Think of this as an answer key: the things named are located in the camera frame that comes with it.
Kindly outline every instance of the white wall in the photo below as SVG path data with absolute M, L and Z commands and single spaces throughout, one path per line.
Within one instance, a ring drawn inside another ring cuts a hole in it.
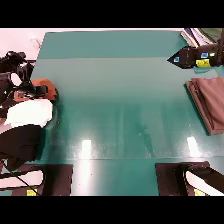
M 36 59 L 39 53 L 38 44 L 43 41 L 46 32 L 63 31 L 103 31 L 103 30 L 174 30 L 181 31 L 182 28 L 0 28 L 0 57 L 7 51 L 24 51 L 27 59 Z

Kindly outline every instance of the white cloth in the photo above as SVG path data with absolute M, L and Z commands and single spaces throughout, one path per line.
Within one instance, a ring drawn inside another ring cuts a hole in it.
M 27 100 L 9 108 L 4 125 L 11 124 L 14 128 L 34 124 L 43 128 L 52 119 L 52 110 L 50 100 Z

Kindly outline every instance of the black fabric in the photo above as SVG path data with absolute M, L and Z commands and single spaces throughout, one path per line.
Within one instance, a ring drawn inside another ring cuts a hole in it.
M 0 134 L 0 159 L 8 159 L 10 171 L 36 159 L 40 135 L 39 125 L 20 126 Z

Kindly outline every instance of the yellow label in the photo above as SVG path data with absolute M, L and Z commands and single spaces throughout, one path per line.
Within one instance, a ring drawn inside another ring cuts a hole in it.
M 27 190 L 27 196 L 37 196 L 37 194 L 33 190 Z
M 198 67 L 211 67 L 209 59 L 196 60 L 196 64 Z
M 195 196 L 205 196 L 205 193 L 199 191 L 198 189 L 194 189 L 194 195 Z

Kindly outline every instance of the teal tabletop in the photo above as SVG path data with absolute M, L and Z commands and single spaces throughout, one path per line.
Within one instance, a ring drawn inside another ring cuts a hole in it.
M 58 99 L 35 163 L 74 164 L 71 195 L 158 195 L 157 162 L 224 173 L 224 135 L 207 134 L 184 87 L 223 71 L 167 62 L 186 45 L 176 31 L 47 33 L 32 79 Z

